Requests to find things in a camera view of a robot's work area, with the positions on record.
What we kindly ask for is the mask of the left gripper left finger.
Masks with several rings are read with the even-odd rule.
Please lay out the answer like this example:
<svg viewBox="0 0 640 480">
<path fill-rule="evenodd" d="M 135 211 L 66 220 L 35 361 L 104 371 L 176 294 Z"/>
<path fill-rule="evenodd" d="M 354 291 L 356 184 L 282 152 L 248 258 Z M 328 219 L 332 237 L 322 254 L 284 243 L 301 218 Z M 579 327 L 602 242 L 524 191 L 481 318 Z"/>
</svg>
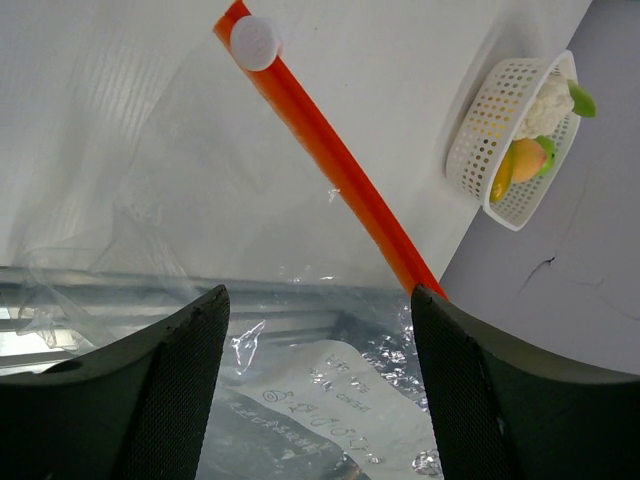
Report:
<svg viewBox="0 0 640 480">
<path fill-rule="evenodd" d="M 2 478 L 195 478 L 229 317 L 217 286 L 106 347 L 2 377 Z"/>
</svg>

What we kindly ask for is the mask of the orange pink peach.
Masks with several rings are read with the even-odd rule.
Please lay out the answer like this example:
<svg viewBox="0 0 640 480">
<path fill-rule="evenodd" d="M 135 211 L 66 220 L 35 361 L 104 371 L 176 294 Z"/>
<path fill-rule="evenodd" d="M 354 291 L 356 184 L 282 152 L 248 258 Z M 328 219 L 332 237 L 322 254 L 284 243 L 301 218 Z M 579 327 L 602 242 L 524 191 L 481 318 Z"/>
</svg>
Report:
<svg viewBox="0 0 640 480">
<path fill-rule="evenodd" d="M 514 183 L 523 183 L 531 180 L 542 168 L 547 160 L 546 150 L 533 139 L 521 139 L 511 144 L 511 156 L 513 158 Z"/>
</svg>

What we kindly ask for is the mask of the yellow green mango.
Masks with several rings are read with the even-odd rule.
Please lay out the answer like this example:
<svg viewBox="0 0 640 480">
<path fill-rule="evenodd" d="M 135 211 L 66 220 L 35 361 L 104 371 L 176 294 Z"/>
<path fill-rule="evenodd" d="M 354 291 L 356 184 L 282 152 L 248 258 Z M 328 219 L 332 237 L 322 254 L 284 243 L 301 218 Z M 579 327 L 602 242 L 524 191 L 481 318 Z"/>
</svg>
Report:
<svg viewBox="0 0 640 480">
<path fill-rule="evenodd" d="M 490 190 L 491 203 L 501 201 L 507 194 L 514 175 L 513 145 L 510 145 L 494 177 Z"/>
</svg>

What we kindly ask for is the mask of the white cauliflower with leaves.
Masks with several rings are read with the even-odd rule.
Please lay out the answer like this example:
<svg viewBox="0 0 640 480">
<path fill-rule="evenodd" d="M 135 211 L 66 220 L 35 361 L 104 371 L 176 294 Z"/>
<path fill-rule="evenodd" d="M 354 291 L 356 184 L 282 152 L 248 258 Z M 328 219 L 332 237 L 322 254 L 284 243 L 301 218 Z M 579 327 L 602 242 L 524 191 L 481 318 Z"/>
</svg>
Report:
<svg viewBox="0 0 640 480">
<path fill-rule="evenodd" d="M 560 74 L 551 74 L 539 89 L 514 135 L 514 140 L 549 136 L 570 113 L 595 118 L 598 113 L 596 102 L 577 81 Z"/>
</svg>

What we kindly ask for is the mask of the clear zip top bag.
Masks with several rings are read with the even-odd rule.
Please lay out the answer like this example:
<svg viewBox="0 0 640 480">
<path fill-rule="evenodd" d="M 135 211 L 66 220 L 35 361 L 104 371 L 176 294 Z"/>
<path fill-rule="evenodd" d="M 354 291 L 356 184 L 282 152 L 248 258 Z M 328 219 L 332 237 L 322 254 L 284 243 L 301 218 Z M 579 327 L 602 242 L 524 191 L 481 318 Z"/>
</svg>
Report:
<svg viewBox="0 0 640 480">
<path fill-rule="evenodd" d="M 34 164 L 4 267 L 403 291 L 305 148 L 210 37 L 128 150 L 74 104 Z M 386 379 L 353 345 L 271 351 L 238 376 L 223 350 L 193 479 L 438 479 L 416 365 Z"/>
</svg>

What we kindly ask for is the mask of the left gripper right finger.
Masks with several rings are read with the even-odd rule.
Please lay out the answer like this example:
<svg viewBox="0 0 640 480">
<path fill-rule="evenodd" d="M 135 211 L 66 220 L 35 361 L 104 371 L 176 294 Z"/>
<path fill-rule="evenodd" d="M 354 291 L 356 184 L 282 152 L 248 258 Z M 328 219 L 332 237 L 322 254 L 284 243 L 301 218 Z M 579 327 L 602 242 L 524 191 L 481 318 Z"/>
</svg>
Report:
<svg viewBox="0 0 640 480">
<path fill-rule="evenodd" d="M 638 376 L 536 347 L 424 286 L 411 310 L 445 478 L 638 478 Z"/>
</svg>

